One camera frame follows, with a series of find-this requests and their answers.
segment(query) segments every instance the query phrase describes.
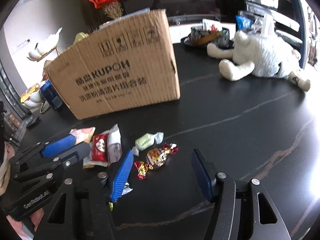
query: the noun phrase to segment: plush toy ear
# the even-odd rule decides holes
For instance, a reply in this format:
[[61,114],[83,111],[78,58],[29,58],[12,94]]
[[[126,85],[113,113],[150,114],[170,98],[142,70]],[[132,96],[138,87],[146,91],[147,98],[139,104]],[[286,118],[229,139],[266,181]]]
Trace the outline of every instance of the plush toy ear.
[[248,45],[249,44],[249,38],[246,33],[243,31],[238,31],[235,34],[235,41],[241,43],[241,45]]
[[301,54],[296,49],[292,50],[292,55],[294,55],[298,60],[301,59]]

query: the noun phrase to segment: plush toy arm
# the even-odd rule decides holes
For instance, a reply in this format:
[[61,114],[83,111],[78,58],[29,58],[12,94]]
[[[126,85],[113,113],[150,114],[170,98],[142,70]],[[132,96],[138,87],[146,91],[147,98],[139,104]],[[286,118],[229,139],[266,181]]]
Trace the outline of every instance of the plush toy arm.
[[296,84],[299,88],[302,90],[308,92],[310,87],[311,87],[311,82],[310,80],[303,80],[301,77],[296,75],[293,71],[288,76],[288,80],[291,81],[292,83]]
[[207,53],[209,57],[217,59],[232,59],[233,57],[233,49],[219,49],[214,43],[209,43],[207,45]]
[[219,70],[226,79],[236,81],[249,75],[254,70],[254,63],[248,61],[242,65],[235,66],[231,61],[224,59],[220,61]]

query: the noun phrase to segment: shipping symbol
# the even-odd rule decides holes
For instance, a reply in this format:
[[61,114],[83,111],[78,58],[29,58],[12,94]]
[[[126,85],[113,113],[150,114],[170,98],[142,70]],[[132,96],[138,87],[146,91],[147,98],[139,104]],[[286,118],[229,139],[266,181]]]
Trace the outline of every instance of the shipping symbol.
[[143,30],[148,44],[159,41],[159,33],[155,26],[145,27]]
[[124,39],[124,35],[121,34],[120,36],[113,38],[113,44],[115,45],[116,51],[121,52],[128,49],[127,42]]
[[143,45],[142,36],[139,30],[132,31],[127,34],[132,48]]
[[107,57],[113,54],[113,49],[111,47],[109,40],[99,43],[99,47],[104,57]]

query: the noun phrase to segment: screw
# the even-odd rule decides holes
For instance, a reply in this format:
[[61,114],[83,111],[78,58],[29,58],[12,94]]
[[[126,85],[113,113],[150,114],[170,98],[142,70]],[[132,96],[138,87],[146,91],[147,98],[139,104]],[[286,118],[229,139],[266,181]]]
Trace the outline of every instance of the screw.
[[66,184],[66,185],[70,185],[71,183],[72,183],[72,179],[71,178],[68,178],[68,179],[64,180],[64,184]]
[[220,179],[225,179],[227,177],[227,175],[224,172],[218,172],[218,177]]
[[47,179],[51,179],[53,177],[52,173],[49,173],[47,176],[45,176]]
[[254,185],[259,185],[260,184],[260,181],[258,179],[252,179],[251,182]]
[[107,174],[106,174],[105,172],[100,172],[100,173],[98,174],[98,177],[99,177],[100,179],[104,179],[106,176],[107,176]]

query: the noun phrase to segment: blue plastic bag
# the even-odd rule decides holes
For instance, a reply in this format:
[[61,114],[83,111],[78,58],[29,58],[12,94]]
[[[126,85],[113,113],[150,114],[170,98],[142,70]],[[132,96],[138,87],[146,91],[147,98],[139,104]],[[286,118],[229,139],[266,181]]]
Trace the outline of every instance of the blue plastic bag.
[[237,22],[237,30],[245,30],[251,28],[253,24],[253,20],[250,20],[246,17],[236,15],[236,22]]

